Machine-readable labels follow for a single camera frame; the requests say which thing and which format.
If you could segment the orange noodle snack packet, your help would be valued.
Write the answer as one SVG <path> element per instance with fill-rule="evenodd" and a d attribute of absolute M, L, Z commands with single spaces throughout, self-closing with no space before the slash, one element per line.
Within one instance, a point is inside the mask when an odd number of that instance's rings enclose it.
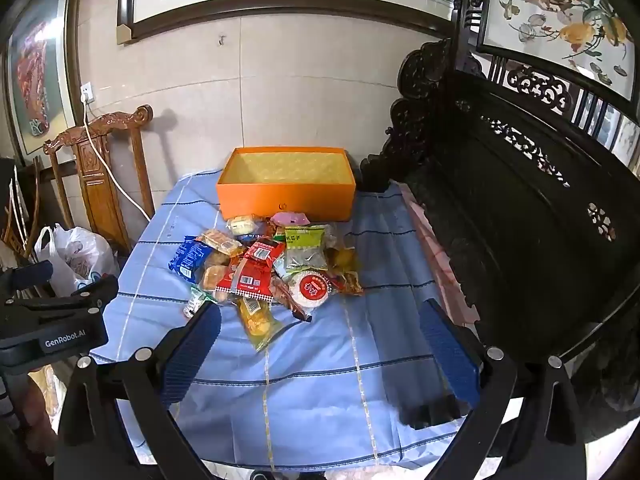
<path fill-rule="evenodd" d="M 355 247 L 327 247 L 324 251 L 328 263 L 328 277 L 332 286 L 347 296 L 362 296 L 359 281 L 359 263 Z"/>

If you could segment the blue cookie packet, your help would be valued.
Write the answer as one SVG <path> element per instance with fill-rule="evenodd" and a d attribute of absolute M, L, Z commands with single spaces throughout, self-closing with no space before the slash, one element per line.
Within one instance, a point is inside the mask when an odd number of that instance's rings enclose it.
<path fill-rule="evenodd" d="M 195 236 L 187 236 L 168 262 L 168 270 L 191 284 L 198 284 L 213 248 Z"/>

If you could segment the orange cardboard box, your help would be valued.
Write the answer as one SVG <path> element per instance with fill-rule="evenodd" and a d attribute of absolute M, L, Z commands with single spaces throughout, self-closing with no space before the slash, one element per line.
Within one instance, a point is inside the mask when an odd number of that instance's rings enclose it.
<path fill-rule="evenodd" d="M 302 212 L 311 221 L 347 221 L 356 181 L 347 153 L 323 146 L 237 148 L 216 184 L 222 218 Z"/>

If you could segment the blue checked tablecloth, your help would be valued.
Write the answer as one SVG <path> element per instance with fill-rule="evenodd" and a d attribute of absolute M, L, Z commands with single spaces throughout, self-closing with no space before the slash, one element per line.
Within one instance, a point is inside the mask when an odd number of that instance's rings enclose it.
<path fill-rule="evenodd" d="M 356 249 L 359 297 L 333 295 L 310 322 L 274 306 L 282 323 L 265 350 L 248 340 L 235 307 L 178 405 L 177 422 L 203 460 L 278 471 L 438 460 L 459 429 L 422 408 L 447 392 L 419 326 L 439 290 L 398 185 L 360 193 L 337 226 Z"/>

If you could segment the pink snack packet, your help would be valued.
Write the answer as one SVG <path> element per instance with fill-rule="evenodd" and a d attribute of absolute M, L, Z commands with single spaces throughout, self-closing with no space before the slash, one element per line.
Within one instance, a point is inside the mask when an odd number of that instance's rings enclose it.
<path fill-rule="evenodd" d="M 309 226 L 310 221 L 303 212 L 279 211 L 274 214 L 270 221 L 275 226 Z"/>

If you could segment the round white bun packet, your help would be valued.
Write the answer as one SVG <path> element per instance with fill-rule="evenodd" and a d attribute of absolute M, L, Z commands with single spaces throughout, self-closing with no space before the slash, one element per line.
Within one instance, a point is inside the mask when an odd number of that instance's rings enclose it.
<path fill-rule="evenodd" d="M 227 221 L 226 226 L 234 236 L 262 234 L 265 229 L 264 220 L 254 214 L 233 217 Z"/>

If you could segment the round red white snack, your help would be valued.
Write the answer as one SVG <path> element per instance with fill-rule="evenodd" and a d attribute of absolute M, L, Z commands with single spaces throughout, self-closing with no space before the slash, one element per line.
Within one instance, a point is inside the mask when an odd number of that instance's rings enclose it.
<path fill-rule="evenodd" d="M 316 271 L 295 274 L 288 286 L 296 304 L 305 310 L 322 306 L 330 296 L 330 284 L 321 273 Z"/>

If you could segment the left framed red painting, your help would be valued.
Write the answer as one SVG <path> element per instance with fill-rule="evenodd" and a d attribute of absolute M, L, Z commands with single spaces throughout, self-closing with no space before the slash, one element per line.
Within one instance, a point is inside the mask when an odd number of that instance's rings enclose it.
<path fill-rule="evenodd" d="M 77 0 L 26 0 L 3 44 L 6 118 L 16 158 L 28 165 L 76 124 L 73 82 Z"/>

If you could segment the white wall socket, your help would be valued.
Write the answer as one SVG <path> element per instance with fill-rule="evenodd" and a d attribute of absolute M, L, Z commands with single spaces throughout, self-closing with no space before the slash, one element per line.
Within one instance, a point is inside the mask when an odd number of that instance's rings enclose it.
<path fill-rule="evenodd" d="M 80 100 L 87 105 L 94 101 L 94 93 L 91 82 L 85 82 L 80 86 Z"/>

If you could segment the green seed snack packet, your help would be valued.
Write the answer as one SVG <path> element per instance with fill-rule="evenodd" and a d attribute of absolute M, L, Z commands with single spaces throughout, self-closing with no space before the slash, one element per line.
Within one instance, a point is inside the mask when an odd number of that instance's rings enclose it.
<path fill-rule="evenodd" d="M 286 270 L 328 270 L 324 255 L 325 226 L 287 226 L 285 228 Z"/>

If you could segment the floral painted screen panel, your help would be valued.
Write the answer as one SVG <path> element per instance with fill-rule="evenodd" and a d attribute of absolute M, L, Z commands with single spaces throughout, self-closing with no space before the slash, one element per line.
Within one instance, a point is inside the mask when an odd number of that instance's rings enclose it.
<path fill-rule="evenodd" d="M 631 99 L 634 40 L 608 0 L 489 0 L 484 44 L 559 64 Z"/>

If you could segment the yellow clear snack packet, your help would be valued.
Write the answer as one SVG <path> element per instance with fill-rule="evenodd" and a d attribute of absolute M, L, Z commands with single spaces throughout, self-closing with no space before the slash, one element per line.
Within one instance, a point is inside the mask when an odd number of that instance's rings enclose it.
<path fill-rule="evenodd" d="M 267 301 L 238 297 L 235 305 L 246 336 L 256 351 L 267 348 L 284 329 L 284 325 L 272 315 Z"/>

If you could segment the carved brown wooden chair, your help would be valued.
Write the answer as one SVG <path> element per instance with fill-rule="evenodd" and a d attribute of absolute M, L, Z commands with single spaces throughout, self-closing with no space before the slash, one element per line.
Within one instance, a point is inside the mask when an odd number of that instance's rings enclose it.
<path fill-rule="evenodd" d="M 117 186 L 107 174 L 111 169 L 110 142 L 113 132 L 125 133 L 130 141 L 142 197 L 142 211 L 155 214 L 148 167 L 146 166 L 141 130 L 153 119 L 153 109 L 143 104 L 131 113 L 114 112 L 102 115 L 88 125 L 69 128 L 43 144 L 43 153 L 49 156 L 61 207 L 64 226 L 73 228 L 75 221 L 63 183 L 58 151 L 70 148 L 76 162 L 76 174 L 84 201 L 90 230 L 103 236 L 122 255 L 131 252 L 132 244 L 119 203 Z"/>

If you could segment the cracker biscuit packet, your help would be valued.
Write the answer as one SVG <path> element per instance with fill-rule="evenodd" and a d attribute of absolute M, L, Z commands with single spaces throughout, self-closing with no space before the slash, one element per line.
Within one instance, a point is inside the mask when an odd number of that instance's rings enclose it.
<path fill-rule="evenodd" d="M 209 229 L 196 239 L 229 258 L 242 256 L 245 252 L 245 247 L 238 240 L 217 229 Z"/>

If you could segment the white plastic bag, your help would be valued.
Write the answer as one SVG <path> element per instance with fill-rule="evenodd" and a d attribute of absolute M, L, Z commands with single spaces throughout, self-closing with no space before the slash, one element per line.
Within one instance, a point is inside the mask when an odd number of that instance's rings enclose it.
<path fill-rule="evenodd" d="M 105 274 L 119 276 L 119 265 L 107 240 L 80 226 L 70 230 L 59 224 L 45 226 L 34 251 L 39 260 L 52 264 L 50 285 L 58 297 L 70 296 Z"/>

